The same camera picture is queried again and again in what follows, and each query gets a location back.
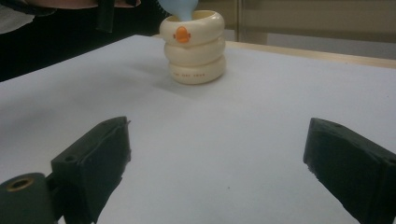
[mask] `table surface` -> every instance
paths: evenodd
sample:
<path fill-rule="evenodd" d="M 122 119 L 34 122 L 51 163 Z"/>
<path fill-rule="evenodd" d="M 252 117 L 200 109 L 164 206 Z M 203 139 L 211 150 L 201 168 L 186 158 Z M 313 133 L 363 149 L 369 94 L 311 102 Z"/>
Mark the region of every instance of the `table surface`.
<path fill-rule="evenodd" d="M 303 163 L 309 120 L 396 152 L 395 68 L 231 43 L 225 74 L 188 86 L 163 44 L 136 35 L 0 83 L 0 181 L 48 175 L 97 123 L 127 116 L 132 162 L 99 223 L 358 223 Z"/>

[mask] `light blue object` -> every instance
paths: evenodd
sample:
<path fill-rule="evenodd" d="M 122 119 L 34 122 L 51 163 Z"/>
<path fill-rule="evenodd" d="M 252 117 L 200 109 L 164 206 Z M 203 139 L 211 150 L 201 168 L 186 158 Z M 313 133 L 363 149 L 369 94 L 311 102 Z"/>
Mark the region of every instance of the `light blue object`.
<path fill-rule="evenodd" d="M 161 7 L 181 21 L 192 21 L 192 12 L 198 5 L 198 0 L 158 0 Z"/>

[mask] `wristband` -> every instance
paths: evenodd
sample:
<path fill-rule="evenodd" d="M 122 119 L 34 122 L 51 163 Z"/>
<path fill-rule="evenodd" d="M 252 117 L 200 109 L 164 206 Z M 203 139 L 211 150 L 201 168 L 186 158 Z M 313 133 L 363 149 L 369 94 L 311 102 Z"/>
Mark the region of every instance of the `wristband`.
<path fill-rule="evenodd" d="M 34 16 L 49 16 L 56 11 L 56 8 L 34 7 L 18 0 L 0 0 L 0 5 Z"/>

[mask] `dark background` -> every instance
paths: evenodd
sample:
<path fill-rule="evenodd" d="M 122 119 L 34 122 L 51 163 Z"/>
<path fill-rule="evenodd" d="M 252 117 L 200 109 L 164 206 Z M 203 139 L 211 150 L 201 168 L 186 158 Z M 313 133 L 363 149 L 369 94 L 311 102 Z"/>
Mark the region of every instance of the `dark background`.
<path fill-rule="evenodd" d="M 0 35 L 0 81 L 76 57 L 131 35 L 156 35 L 168 15 L 157 0 L 116 8 L 111 34 L 95 30 L 96 8 L 58 9 L 22 28 Z"/>

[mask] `cream ribbed container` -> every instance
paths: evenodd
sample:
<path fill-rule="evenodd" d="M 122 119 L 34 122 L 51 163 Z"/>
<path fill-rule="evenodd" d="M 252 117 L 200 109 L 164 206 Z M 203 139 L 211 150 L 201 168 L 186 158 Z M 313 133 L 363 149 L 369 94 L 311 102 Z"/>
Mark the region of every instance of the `cream ribbed container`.
<path fill-rule="evenodd" d="M 171 16 L 163 20 L 160 35 L 166 42 L 171 77 L 183 84 L 200 84 L 220 77 L 226 61 L 224 19 L 218 12 L 198 10 L 192 21 Z"/>

